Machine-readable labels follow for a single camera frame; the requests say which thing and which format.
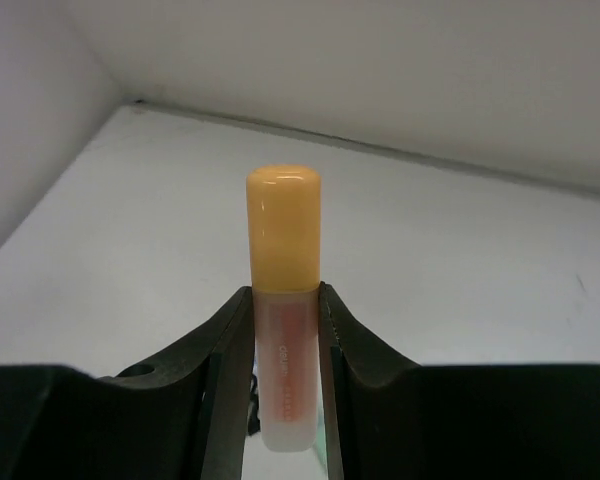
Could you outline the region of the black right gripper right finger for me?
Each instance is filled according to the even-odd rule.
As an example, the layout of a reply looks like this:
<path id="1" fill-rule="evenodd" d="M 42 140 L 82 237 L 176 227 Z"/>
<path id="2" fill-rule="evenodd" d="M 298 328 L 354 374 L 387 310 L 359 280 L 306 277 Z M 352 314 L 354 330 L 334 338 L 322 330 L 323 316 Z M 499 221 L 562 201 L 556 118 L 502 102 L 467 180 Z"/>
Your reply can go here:
<path id="1" fill-rule="evenodd" d="M 600 479 L 600 364 L 423 366 L 319 289 L 332 479 Z"/>

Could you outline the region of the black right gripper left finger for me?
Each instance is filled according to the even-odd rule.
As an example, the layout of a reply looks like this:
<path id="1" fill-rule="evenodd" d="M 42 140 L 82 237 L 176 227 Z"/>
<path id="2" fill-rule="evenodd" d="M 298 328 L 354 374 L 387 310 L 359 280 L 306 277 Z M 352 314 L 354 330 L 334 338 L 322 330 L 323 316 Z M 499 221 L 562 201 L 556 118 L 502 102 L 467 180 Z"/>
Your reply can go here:
<path id="1" fill-rule="evenodd" d="M 238 479 L 252 294 L 113 377 L 0 366 L 0 479 Z"/>

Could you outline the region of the orange highlighter marker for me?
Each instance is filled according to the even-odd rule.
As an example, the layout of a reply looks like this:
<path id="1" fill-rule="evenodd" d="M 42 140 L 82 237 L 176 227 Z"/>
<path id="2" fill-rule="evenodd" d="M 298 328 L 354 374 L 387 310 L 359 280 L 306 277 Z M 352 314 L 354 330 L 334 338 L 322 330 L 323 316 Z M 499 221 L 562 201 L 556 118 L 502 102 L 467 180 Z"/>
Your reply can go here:
<path id="1" fill-rule="evenodd" d="M 260 167 L 246 204 L 262 439 L 273 452 L 305 451 L 317 431 L 321 177 Z"/>

